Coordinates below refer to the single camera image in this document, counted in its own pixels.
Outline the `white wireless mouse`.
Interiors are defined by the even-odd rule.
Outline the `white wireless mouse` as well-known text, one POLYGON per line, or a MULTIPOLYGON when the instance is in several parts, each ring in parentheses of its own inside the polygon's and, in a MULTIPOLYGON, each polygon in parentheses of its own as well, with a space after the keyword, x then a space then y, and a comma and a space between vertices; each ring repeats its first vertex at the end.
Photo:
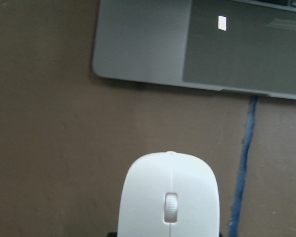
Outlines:
POLYGON ((138 158, 120 200, 120 237, 217 237, 220 200, 210 166, 173 151, 138 158))

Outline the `grey laptop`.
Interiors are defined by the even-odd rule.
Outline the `grey laptop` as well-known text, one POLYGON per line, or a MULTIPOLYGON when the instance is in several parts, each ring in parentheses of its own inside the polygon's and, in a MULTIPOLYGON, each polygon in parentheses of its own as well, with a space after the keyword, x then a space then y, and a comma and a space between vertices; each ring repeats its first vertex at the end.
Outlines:
POLYGON ((92 69, 296 100, 296 0, 102 0, 92 69))

